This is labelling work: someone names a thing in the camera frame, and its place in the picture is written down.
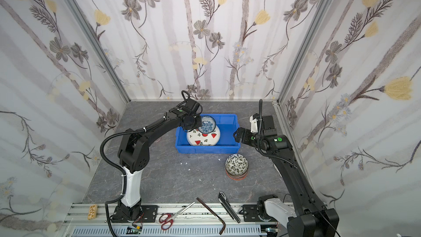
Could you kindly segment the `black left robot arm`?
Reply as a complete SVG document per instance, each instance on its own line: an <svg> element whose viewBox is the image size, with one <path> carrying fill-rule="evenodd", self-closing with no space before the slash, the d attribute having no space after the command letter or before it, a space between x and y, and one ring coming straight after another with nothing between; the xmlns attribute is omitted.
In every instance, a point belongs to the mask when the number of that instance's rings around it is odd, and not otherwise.
<svg viewBox="0 0 421 237"><path fill-rule="evenodd" d="M108 225L113 222L134 222L144 212L141 207L140 183L143 169L150 161L150 147L169 131L178 127L190 132L201 127L203 107L192 98L185 98L177 106L154 123L140 129L128 129L105 138L100 145L100 155L110 166L118 169L122 176L122 192L114 200L105 202ZM106 144L121 137L117 152L119 163L114 163L105 155Z"/></svg>

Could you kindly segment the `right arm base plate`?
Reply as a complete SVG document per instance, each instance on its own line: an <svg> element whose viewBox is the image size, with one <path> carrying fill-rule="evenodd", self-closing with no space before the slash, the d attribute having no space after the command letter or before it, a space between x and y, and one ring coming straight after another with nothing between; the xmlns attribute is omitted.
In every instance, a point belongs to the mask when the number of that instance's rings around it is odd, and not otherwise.
<svg viewBox="0 0 421 237"><path fill-rule="evenodd" d="M288 212L277 206L245 204L239 214L243 216L245 222L283 222L287 218Z"/></svg>

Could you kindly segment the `black speckled bowl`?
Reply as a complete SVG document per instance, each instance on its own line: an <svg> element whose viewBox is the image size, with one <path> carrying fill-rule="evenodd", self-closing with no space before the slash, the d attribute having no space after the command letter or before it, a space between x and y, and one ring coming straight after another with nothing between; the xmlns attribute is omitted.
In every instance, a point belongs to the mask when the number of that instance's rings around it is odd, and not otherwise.
<svg viewBox="0 0 421 237"><path fill-rule="evenodd" d="M242 176L248 167L248 160L241 154L232 154L225 161L226 172L232 176Z"/></svg>

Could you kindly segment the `white watermelon plate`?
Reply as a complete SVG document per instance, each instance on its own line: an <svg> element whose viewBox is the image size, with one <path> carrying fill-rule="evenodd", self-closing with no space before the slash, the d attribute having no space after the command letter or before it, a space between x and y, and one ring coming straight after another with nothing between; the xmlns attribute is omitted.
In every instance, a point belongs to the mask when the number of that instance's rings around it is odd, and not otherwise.
<svg viewBox="0 0 421 237"><path fill-rule="evenodd" d="M221 137L221 132L217 126L212 133L204 134L198 129L190 131L186 134L188 143L191 146L215 146Z"/></svg>

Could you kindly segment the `blue patterned bowl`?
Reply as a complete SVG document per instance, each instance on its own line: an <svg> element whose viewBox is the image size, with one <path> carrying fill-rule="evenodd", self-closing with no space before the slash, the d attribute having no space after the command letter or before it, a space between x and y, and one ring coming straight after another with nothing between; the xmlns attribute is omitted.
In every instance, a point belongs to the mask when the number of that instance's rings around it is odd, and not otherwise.
<svg viewBox="0 0 421 237"><path fill-rule="evenodd" d="M198 130L202 134L210 134L215 131L216 127L217 124L215 119L209 115L204 115L201 117L201 126L198 128Z"/></svg>

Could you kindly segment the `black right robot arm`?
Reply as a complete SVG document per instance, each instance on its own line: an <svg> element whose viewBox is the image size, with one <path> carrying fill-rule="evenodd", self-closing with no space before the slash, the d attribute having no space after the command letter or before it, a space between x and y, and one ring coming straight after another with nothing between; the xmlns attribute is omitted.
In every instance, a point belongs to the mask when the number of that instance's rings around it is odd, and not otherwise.
<svg viewBox="0 0 421 237"><path fill-rule="evenodd" d="M254 114L251 128L238 128L235 141L257 149L269 158L291 196L293 207L287 206L275 195L260 197L257 216L262 221L276 220L287 229L290 237L337 237L339 216L313 190L298 165L293 146L285 135L280 135L272 116Z"/></svg>

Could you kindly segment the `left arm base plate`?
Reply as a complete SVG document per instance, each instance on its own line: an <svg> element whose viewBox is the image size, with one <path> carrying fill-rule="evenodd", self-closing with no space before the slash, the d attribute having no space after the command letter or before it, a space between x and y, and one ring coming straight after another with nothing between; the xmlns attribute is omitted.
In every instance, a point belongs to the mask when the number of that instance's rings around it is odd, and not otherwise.
<svg viewBox="0 0 421 237"><path fill-rule="evenodd" d="M115 208L110 219L112 223L132 223L135 221L154 223L158 208L157 205L135 205L134 207L127 207L121 204Z"/></svg>

